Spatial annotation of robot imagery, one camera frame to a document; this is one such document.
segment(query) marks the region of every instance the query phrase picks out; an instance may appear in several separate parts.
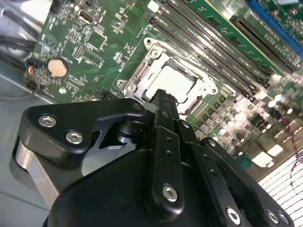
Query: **black cable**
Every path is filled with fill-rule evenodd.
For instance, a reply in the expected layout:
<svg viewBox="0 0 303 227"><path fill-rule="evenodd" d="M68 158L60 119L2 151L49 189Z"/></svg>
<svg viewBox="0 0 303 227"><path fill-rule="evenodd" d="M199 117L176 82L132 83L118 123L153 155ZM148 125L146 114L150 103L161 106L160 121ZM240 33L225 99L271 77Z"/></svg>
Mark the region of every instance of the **black cable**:
<svg viewBox="0 0 303 227"><path fill-rule="evenodd" d="M32 28L28 23L26 23L22 18L14 14L12 11L4 10L3 15L20 25L33 38L37 39L39 37L39 33L34 28Z"/></svg>
<svg viewBox="0 0 303 227"><path fill-rule="evenodd" d="M17 59L7 55L5 52L0 51L0 60L17 68L19 71L21 72L25 72L25 70L27 69L24 65L24 63L18 61ZM25 95L25 96L17 96L17 97L10 97L10 96L0 96L0 100L23 100L26 98L30 98L32 96L34 96L36 93L39 92L41 86L40 86L40 82L37 78L37 76L35 75L35 72L33 74L31 74L31 77L33 79L33 81L36 83L37 87L34 91L32 91L30 94Z"/></svg>
<svg viewBox="0 0 303 227"><path fill-rule="evenodd" d="M25 46L25 45L2 43L2 42L0 42L0 45L8 48L18 49L22 51L30 51L30 52L34 51L35 48L35 46Z"/></svg>
<svg viewBox="0 0 303 227"><path fill-rule="evenodd" d="M20 38L15 38L15 37L6 36L6 35L0 35L0 42L34 45L34 46L36 45L35 41L29 41L26 39L20 39Z"/></svg>
<svg viewBox="0 0 303 227"><path fill-rule="evenodd" d="M6 64L9 64L15 68L17 68L19 71L21 72L25 72L26 67L24 65L24 63L22 63L21 61L11 57L10 55L8 55L7 53L0 51L0 60L2 60L3 62L5 62Z"/></svg>

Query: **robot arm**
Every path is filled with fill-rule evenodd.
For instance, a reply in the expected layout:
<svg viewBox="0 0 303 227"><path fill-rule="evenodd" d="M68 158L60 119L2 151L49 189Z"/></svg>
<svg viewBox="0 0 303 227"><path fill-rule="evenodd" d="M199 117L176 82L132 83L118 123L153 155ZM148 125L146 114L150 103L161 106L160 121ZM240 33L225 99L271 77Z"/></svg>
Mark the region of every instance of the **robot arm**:
<svg viewBox="0 0 303 227"><path fill-rule="evenodd" d="M23 113L14 159L51 208L46 226L294 226L216 141L198 141L174 97L158 90L148 109L112 99ZM91 147L128 142L136 149L82 176Z"/></svg>

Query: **silver screw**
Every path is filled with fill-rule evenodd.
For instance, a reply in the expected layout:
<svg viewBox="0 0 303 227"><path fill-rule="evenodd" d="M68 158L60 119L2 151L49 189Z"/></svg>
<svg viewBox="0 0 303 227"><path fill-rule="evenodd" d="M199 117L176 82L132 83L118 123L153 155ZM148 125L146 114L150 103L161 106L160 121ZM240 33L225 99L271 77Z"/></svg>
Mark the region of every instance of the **silver screw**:
<svg viewBox="0 0 303 227"><path fill-rule="evenodd" d="M59 88L59 93L60 94L65 94L66 93L66 89L64 87Z"/></svg>
<svg viewBox="0 0 303 227"><path fill-rule="evenodd" d="M276 215L275 215L272 211L268 210L268 211L267 211L267 214L268 214L270 220L272 220L272 221L273 221L274 223L276 223L276 224L279 223L278 218L276 217Z"/></svg>
<svg viewBox="0 0 303 227"><path fill-rule="evenodd" d="M289 220L287 219L287 217L286 217L282 212L280 212L280 211L279 211L279 215L280 215L281 219L282 219L286 224L289 225Z"/></svg>
<svg viewBox="0 0 303 227"><path fill-rule="evenodd" d="M152 58L157 58L159 56L159 51L158 50L152 50L151 51L151 57Z"/></svg>
<svg viewBox="0 0 303 227"><path fill-rule="evenodd" d="M236 225L239 225L241 223L241 219L237 212L233 208L228 207L226 209L226 214L229 217L229 219L235 223Z"/></svg>
<svg viewBox="0 0 303 227"><path fill-rule="evenodd" d="M135 86L132 85L132 84L130 84L130 85L127 87L127 89L128 89L129 91L134 91L134 90L135 90Z"/></svg>
<svg viewBox="0 0 303 227"><path fill-rule="evenodd" d="M213 142L212 140L209 140L208 142L209 142L209 144L210 144L210 145L212 145L213 147L215 147L215 146L216 146L216 143L215 143L215 142Z"/></svg>
<svg viewBox="0 0 303 227"><path fill-rule="evenodd" d="M168 199L170 202L177 201L178 194L177 194L176 190L172 186L165 185L163 187L162 192L163 192L164 197L166 199Z"/></svg>
<svg viewBox="0 0 303 227"><path fill-rule="evenodd" d="M69 131L66 136L66 140L72 144L80 144L83 141L83 137L77 131Z"/></svg>
<svg viewBox="0 0 303 227"><path fill-rule="evenodd" d="M185 127L189 128L189 124L188 124L187 122L182 122L182 124L183 124Z"/></svg>
<svg viewBox="0 0 303 227"><path fill-rule="evenodd" d="M47 127L47 128L52 128L57 124L56 119L54 119L51 116L46 116L46 115L39 117L38 122L40 125Z"/></svg>
<svg viewBox="0 0 303 227"><path fill-rule="evenodd" d="M123 86L123 82L122 81L118 81L118 86L122 87Z"/></svg>

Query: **blue pcie slot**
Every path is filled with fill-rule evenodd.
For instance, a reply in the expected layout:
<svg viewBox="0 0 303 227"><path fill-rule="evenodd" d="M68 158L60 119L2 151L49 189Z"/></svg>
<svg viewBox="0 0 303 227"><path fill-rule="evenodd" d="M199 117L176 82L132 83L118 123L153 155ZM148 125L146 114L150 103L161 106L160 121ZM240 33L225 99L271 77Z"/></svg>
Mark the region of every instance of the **blue pcie slot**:
<svg viewBox="0 0 303 227"><path fill-rule="evenodd" d="M299 56L303 58L302 47L262 8L257 0L250 0L248 7L273 29Z"/></svg>

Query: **cable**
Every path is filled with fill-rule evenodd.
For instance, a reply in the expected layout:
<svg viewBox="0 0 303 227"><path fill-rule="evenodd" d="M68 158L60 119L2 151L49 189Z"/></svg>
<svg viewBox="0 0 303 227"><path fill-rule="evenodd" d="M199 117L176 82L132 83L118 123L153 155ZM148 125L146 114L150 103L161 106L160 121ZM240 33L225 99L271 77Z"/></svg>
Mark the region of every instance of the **cable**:
<svg viewBox="0 0 303 227"><path fill-rule="evenodd" d="M24 66L24 63L13 58L12 56L6 54L3 51L0 51L0 60L2 60L8 65L15 67L17 70L21 71L22 73L25 72L26 67Z"/></svg>
<svg viewBox="0 0 303 227"><path fill-rule="evenodd" d="M39 33L34 28L32 28L28 23L26 23L22 18L14 14L12 11L4 10L3 15L20 25L33 38L37 39L39 37Z"/></svg>
<svg viewBox="0 0 303 227"><path fill-rule="evenodd" d="M26 39L20 39L20 38L15 38L15 37L6 36L6 35L0 35L0 42L1 43L22 44L22 45L29 45L29 46L36 45L35 41L29 41Z"/></svg>
<svg viewBox="0 0 303 227"><path fill-rule="evenodd" d="M293 148L294 148L294 152L295 152L295 162L294 162L294 165L290 171L290 185L291 187L293 188L293 191L297 194L297 192L294 190L294 186L293 186L293 171L294 169L298 166L299 162L300 162L300 159L299 159L299 153L298 153L298 147L297 147L297 144L294 140L294 133L292 131L292 128L290 127L290 124L288 123L287 119L285 116L282 116L282 121L284 122L285 126L288 128L288 132L289 132L289 136L291 138L291 142L293 144Z"/></svg>
<svg viewBox="0 0 303 227"><path fill-rule="evenodd" d="M38 91L40 90L41 86L39 83L38 78L36 77L34 70L30 70L29 69L29 73L31 74L31 77L33 79L33 81L36 83L37 87L34 91L32 91L32 93L25 95L25 96L17 96L17 97L10 97L10 96L0 96L0 100L23 100L26 98L30 98L33 97L36 93L38 93Z"/></svg>
<svg viewBox="0 0 303 227"><path fill-rule="evenodd" d="M3 60L5 63L10 64L11 66L17 68L20 70L22 73L25 72L25 69L27 68L26 64L21 63L20 61L14 59L13 57L5 54L4 52L0 51L0 60ZM31 75L33 81L36 83L36 89L32 91L32 93L25 95L25 96L17 96L17 97L10 97L10 96L0 96L0 100L23 100L26 98L30 98L34 96L36 93L38 93L41 89L40 82L35 75L35 69L33 66L28 67L28 73Z"/></svg>

